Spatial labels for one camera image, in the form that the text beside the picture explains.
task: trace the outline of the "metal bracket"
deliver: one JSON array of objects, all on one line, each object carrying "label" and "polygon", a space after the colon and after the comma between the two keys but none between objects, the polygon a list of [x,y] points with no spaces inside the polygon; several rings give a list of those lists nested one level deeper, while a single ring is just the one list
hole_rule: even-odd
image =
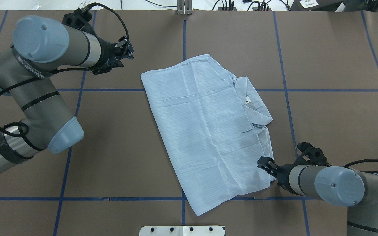
[{"label": "metal bracket", "polygon": [[192,0],[177,0],[177,15],[192,15]]},{"label": "metal bracket", "polygon": [[145,226],[139,236],[225,236],[225,226]]}]

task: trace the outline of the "light blue shirt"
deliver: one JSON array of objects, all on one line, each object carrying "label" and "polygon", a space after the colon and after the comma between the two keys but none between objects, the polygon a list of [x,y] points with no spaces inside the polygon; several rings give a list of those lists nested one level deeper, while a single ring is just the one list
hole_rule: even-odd
[{"label": "light blue shirt", "polygon": [[210,55],[141,75],[170,161],[196,215],[237,195],[269,187],[257,168],[273,158],[272,121],[247,77],[236,78]]}]

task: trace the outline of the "brown table surface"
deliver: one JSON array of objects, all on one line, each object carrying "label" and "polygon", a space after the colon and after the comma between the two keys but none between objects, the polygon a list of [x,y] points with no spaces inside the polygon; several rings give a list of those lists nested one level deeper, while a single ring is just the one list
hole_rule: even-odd
[{"label": "brown table surface", "polygon": [[[61,21],[66,11],[0,11],[0,52],[26,15]],[[378,158],[378,13],[123,11],[135,60],[93,76],[51,80],[76,111],[85,137],[45,150],[0,175],[0,235],[138,235],[141,226],[225,225],[229,236],[345,235],[347,209],[302,199],[275,183],[196,217],[182,195],[140,74],[209,53],[248,76],[266,103],[275,161],[292,163],[294,142],[321,148],[334,166]],[[124,35],[106,10],[95,30]],[[0,124],[24,114],[0,99]],[[378,170],[378,163],[358,170]]]}]

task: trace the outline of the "blue tape grid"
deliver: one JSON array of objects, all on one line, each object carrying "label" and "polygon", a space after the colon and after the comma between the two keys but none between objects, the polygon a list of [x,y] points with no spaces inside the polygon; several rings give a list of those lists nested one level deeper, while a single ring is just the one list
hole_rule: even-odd
[{"label": "blue tape grid", "polygon": [[[8,11],[5,11],[4,17],[0,24],[0,33],[2,31],[7,14],[8,14]],[[94,12],[93,26],[95,26],[96,14],[97,14],[97,11]],[[368,29],[367,29],[366,17],[363,11],[361,11],[361,15],[363,18],[363,25],[366,32],[366,36],[369,42],[369,47],[371,49],[376,67],[378,69],[377,56],[372,46],[372,41],[371,41]],[[289,117],[290,128],[291,128],[291,136],[292,136],[292,140],[294,144],[294,150],[296,150],[296,147],[295,147],[296,139],[295,139],[295,133],[294,133],[294,126],[292,122],[288,92],[378,92],[378,89],[288,89],[286,80],[285,80],[284,64],[283,64],[282,51],[281,51],[281,45],[280,45],[279,33],[278,33],[278,25],[277,25],[275,12],[273,12],[273,19],[274,19],[274,25],[275,25],[275,33],[276,33],[276,40],[277,40],[277,45],[278,45],[278,52],[279,52],[279,59],[280,59],[280,64],[281,64],[281,72],[282,72],[282,80],[283,80],[284,89],[257,89],[256,91],[284,92],[285,93],[285,99],[286,99],[286,104],[287,104],[287,109],[288,109],[288,117]],[[186,60],[186,19],[183,21],[183,60]],[[83,92],[86,92],[86,91],[141,91],[141,92],[145,92],[145,89],[142,89],[142,88],[84,88],[85,76],[86,76],[86,72],[84,71],[82,75],[80,88],[59,89],[59,91],[79,91],[75,116],[78,116],[78,112],[79,112],[79,108],[81,104],[81,97],[82,97]],[[0,197],[0,201],[59,201],[56,223],[55,223],[54,232],[53,232],[54,236],[57,235],[57,229],[59,226],[59,220],[60,220],[60,214],[62,210],[63,201],[181,201],[182,203],[181,204],[181,207],[182,207],[181,220],[182,220],[182,225],[185,225],[185,203],[186,203],[187,198],[183,190],[182,190],[181,197],[64,197],[69,163],[71,160],[71,153],[72,153],[72,148],[70,148],[68,152],[60,197]],[[234,197],[231,200],[234,200],[234,201],[301,200],[303,204],[303,214],[304,214],[304,221],[305,221],[305,226],[306,226],[306,233],[307,233],[307,236],[310,236],[305,201],[313,200],[312,198],[309,198],[309,197],[268,197],[266,199],[256,199],[254,197]]]}]

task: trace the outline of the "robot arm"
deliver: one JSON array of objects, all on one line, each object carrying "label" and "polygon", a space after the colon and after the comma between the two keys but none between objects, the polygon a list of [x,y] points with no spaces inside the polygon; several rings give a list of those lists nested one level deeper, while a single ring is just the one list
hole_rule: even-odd
[{"label": "robot arm", "polygon": [[[88,24],[89,10],[95,5],[99,4],[65,15],[62,24],[35,15],[18,21],[13,45],[0,54],[0,95],[11,95],[26,118],[0,127],[0,173],[44,149],[59,153],[84,137],[51,76],[65,70],[107,73],[123,67],[123,58],[133,59],[128,35],[110,43]],[[57,70],[61,65],[85,69]]]},{"label": "robot arm", "polygon": [[261,157],[258,168],[293,194],[348,207],[348,236],[378,236],[378,174],[330,166],[322,151],[309,143],[298,148],[303,153],[293,164],[278,166],[272,158]]}]

